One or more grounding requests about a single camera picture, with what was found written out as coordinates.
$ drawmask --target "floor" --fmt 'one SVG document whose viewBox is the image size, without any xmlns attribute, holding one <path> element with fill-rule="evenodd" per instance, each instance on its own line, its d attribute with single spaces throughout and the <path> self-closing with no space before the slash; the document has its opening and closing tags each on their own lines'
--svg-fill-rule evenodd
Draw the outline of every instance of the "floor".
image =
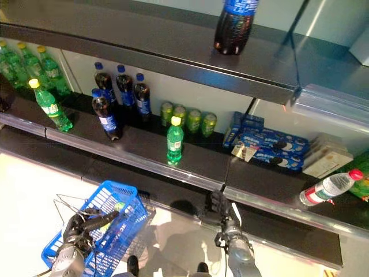
<svg viewBox="0 0 369 277">
<path fill-rule="evenodd" d="M 0 208 L 6 223 L 0 229 L 0 260 L 7 265 L 2 268 L 2 275 L 34 276 L 47 269 L 40 254 L 62 227 L 52 201 L 55 194 L 87 198 L 96 186 L 5 154 L 0 154 L 0 176 Z M 214 246 L 214 229 L 166 207 L 156 206 L 155 210 L 155 217 L 142 231 L 146 247 L 140 256 L 141 276 L 188 276 L 200 261 L 208 264 L 212 276 L 225 275 L 225 256 Z M 61 209 L 61 213 L 70 217 L 69 211 Z M 340 277 L 368 276 L 368 246 L 353 239 L 341 239 L 345 267 Z M 263 277 L 325 277 L 324 266 L 265 242 L 255 241 L 254 249 L 256 265 Z M 126 265 L 121 262 L 115 273 L 125 270 Z M 227 276 L 232 277 L 229 269 Z"/>
</svg>

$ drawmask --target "green can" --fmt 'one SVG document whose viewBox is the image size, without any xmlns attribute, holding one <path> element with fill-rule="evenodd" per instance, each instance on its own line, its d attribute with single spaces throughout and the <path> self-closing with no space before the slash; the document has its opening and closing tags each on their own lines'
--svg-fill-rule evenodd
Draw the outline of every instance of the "green can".
<svg viewBox="0 0 369 277">
<path fill-rule="evenodd" d="M 199 110 L 190 111 L 189 117 L 187 119 L 187 128 L 190 133 L 194 134 L 198 131 L 201 121 L 201 112 Z"/>
<path fill-rule="evenodd" d="M 175 105 L 173 116 L 180 118 L 180 126 L 183 127 L 186 121 L 186 108 L 183 105 Z"/>
<path fill-rule="evenodd" d="M 217 123 L 217 116 L 213 113 L 206 115 L 201 125 L 201 132 L 204 137 L 209 137 L 213 132 Z"/>
<path fill-rule="evenodd" d="M 173 116 L 173 104 L 171 102 L 164 102 L 161 105 L 161 124 L 164 127 L 171 126 L 171 118 Z"/>
</svg>

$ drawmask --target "cola bottle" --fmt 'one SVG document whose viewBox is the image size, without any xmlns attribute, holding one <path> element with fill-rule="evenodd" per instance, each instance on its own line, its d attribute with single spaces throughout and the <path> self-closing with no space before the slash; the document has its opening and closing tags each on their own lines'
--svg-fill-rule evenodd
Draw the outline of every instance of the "cola bottle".
<svg viewBox="0 0 369 277">
<path fill-rule="evenodd" d="M 259 0 L 225 0 L 214 39 L 223 55 L 239 55 L 244 49 Z"/>
<path fill-rule="evenodd" d="M 109 139 L 117 140 L 122 137 L 122 129 L 116 121 L 110 101 L 104 94 L 102 89 L 95 88 L 92 90 L 92 107 L 97 116 L 99 116 L 105 134 Z"/>
</svg>

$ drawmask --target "plastic basket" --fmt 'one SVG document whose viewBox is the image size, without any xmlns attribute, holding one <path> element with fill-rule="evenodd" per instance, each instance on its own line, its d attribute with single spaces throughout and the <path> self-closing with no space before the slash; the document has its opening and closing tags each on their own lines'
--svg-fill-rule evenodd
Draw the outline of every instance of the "plastic basket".
<svg viewBox="0 0 369 277">
<path fill-rule="evenodd" d="M 132 240 L 145 224 L 147 211 L 135 187 L 113 181 L 103 182 L 80 209 L 95 207 L 102 210 L 104 214 L 108 214 L 114 210 L 118 202 L 123 202 L 125 206 L 119 212 L 119 216 L 112 221 L 107 232 L 105 234 L 102 234 L 100 230 L 90 232 L 96 241 L 96 277 L 112 275 Z M 42 259 L 48 267 L 52 266 L 57 250 L 62 244 L 60 231 L 42 251 Z M 95 274 L 94 252 L 85 259 L 85 265 L 83 277 L 93 277 Z"/>
</svg>

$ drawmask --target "water bottle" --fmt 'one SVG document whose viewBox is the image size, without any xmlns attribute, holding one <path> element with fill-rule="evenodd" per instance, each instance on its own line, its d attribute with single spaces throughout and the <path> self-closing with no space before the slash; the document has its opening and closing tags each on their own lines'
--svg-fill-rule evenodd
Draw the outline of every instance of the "water bottle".
<svg viewBox="0 0 369 277">
<path fill-rule="evenodd" d="M 182 145 L 183 145 L 183 130 L 180 127 L 181 119 L 179 117 L 172 117 L 172 126 L 170 126 L 167 135 L 168 144 L 168 163 L 177 164 L 182 158 Z"/>
<path fill-rule="evenodd" d="M 116 121 L 111 103 L 104 94 L 105 90 L 103 89 L 94 88 L 92 90 L 92 107 L 99 116 L 100 123 L 108 138 L 117 140 L 122 137 L 122 130 Z"/>
<path fill-rule="evenodd" d="M 329 176 L 316 185 L 302 191 L 300 200 L 306 206 L 317 205 L 346 192 L 353 186 L 355 181 L 361 180 L 363 177 L 364 174 L 358 169 L 350 170 L 348 173 L 338 173 Z"/>
<path fill-rule="evenodd" d="M 214 47 L 223 55 L 239 55 L 246 45 L 259 0 L 225 0 Z"/>
</svg>

